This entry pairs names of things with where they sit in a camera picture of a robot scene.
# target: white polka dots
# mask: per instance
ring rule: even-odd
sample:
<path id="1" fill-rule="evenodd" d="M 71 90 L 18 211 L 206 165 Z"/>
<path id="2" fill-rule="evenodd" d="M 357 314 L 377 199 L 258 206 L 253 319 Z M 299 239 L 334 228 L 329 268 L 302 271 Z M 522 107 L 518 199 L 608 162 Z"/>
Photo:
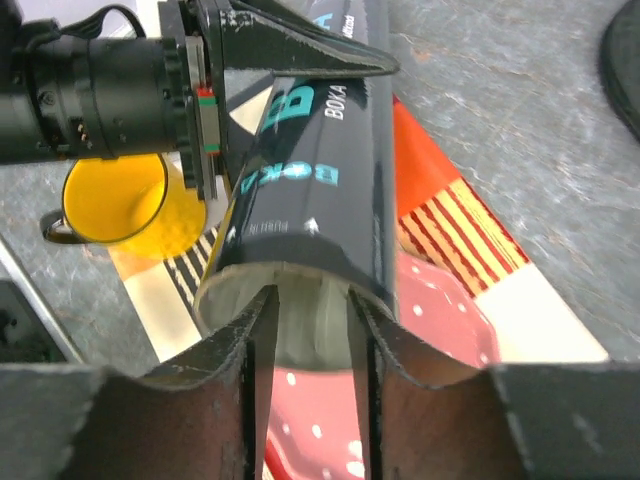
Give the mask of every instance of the white polka dots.
<path id="1" fill-rule="evenodd" d="M 349 462 L 347 463 L 347 472 L 356 478 L 364 478 L 364 463 Z"/>
<path id="2" fill-rule="evenodd" d="M 353 440 L 349 442 L 349 453 L 362 460 L 362 442 L 360 440 Z"/>

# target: black rubber object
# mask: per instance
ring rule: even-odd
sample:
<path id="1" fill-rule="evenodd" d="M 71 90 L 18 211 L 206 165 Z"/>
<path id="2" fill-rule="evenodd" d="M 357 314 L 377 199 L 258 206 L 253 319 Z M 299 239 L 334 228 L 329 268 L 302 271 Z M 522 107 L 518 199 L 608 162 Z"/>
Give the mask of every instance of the black rubber object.
<path id="1" fill-rule="evenodd" d="M 630 0 L 602 36 L 600 81 L 611 107 L 640 142 L 640 0 Z"/>
<path id="2" fill-rule="evenodd" d="M 0 279 L 0 363 L 66 363 L 20 288 Z"/>

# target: striped fabric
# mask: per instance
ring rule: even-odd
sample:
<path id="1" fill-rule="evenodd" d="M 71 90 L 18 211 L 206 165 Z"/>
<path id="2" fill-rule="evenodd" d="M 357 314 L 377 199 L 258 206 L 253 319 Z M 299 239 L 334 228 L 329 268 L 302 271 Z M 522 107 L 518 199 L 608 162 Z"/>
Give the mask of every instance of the striped fabric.
<path id="1" fill-rule="evenodd" d="M 453 273 L 474 298 L 529 262 L 462 178 L 402 217 L 397 233 L 409 253 Z"/>
<path id="2" fill-rule="evenodd" d="M 216 230 L 211 229 L 200 237 L 200 240 L 179 257 L 165 260 L 164 265 L 169 272 L 185 307 L 193 315 L 193 300 L 200 283 L 200 278 L 209 261 Z"/>

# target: black cylindrical bottle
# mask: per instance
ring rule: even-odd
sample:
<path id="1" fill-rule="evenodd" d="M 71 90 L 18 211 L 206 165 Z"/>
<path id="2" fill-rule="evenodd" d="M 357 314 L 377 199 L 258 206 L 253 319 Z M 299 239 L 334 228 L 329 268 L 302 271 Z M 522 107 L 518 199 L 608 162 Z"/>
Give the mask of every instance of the black cylindrical bottle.
<path id="1" fill-rule="evenodd" d="M 385 2 L 316 0 L 310 17 L 388 50 Z M 275 283 L 279 363 L 337 369 L 348 367 L 348 288 L 394 310 L 391 95 L 390 77 L 276 80 L 196 295 L 202 330 Z"/>

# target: orange fabric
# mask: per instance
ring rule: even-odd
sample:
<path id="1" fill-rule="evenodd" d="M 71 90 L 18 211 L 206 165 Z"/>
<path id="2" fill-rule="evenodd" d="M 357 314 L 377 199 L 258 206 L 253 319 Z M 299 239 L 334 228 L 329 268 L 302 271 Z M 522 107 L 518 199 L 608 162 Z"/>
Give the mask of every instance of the orange fabric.
<path id="1" fill-rule="evenodd" d="M 396 208 L 402 218 L 461 176 L 407 107 L 396 98 L 393 103 Z"/>

